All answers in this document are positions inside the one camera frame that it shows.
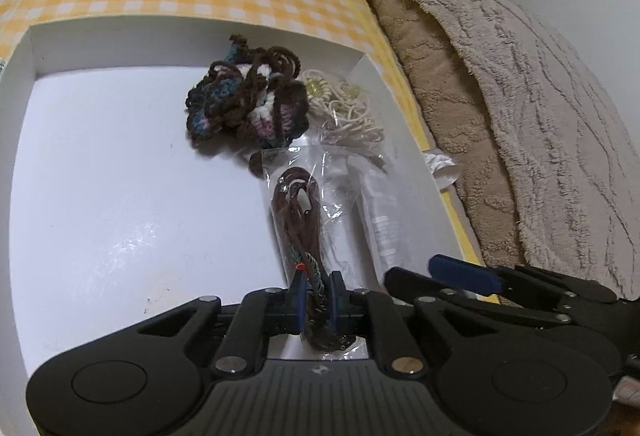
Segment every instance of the white yarn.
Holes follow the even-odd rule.
[[[383,131],[376,126],[369,104],[346,93],[351,87],[347,81],[337,80],[320,70],[305,70],[300,77],[305,85],[309,81],[319,83],[322,94],[309,95],[309,111],[319,117],[331,118],[332,133],[355,134],[367,142],[380,142],[384,139]]]

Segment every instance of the brown cord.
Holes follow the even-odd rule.
[[[300,202],[304,191],[309,208]],[[271,201],[274,222],[290,269],[305,269],[312,293],[307,296],[307,328],[312,346],[325,351],[345,350],[355,337],[339,336],[328,325],[328,278],[320,252],[320,192],[318,182],[301,167],[287,169],[276,184]]]

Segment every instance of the cream string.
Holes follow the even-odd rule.
[[[337,80],[320,70],[305,70],[301,74],[309,97],[309,111],[319,117],[330,117],[332,133],[359,134],[362,140],[380,142],[383,131],[376,126],[369,104],[357,99],[354,87],[345,80]]]

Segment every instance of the textured blanket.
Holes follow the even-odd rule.
[[[466,86],[466,93],[458,94],[460,106],[473,104],[473,113],[460,115],[449,106],[449,116],[437,118],[433,133],[443,149],[461,137],[473,140],[476,152],[462,153],[466,163],[458,190],[484,259],[514,263],[524,258],[638,298],[640,159],[607,92],[566,39],[507,0],[404,0],[395,8],[389,0],[369,1],[412,85],[444,77],[431,80],[429,92],[417,93],[430,126],[438,87],[449,92],[450,104],[451,78]],[[425,71],[428,64],[419,60],[429,57],[425,51],[432,45],[417,23],[406,26],[415,12],[437,22],[449,42],[446,48],[462,60],[473,81],[460,70]],[[470,102],[474,85],[482,102]],[[478,119],[483,114],[484,121]],[[502,185],[501,195],[495,193],[500,186],[488,193],[487,182],[499,181],[500,171],[510,188]],[[491,210],[502,212],[495,228],[478,217]],[[503,252],[502,259],[492,260],[492,244]]]

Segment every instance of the metal screw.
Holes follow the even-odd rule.
[[[391,367],[394,371],[403,374],[414,374],[414,372],[422,371],[424,364],[414,356],[400,356],[391,363]]]
[[[242,356],[223,356],[216,360],[216,369],[222,372],[240,372],[246,367],[246,360]]]

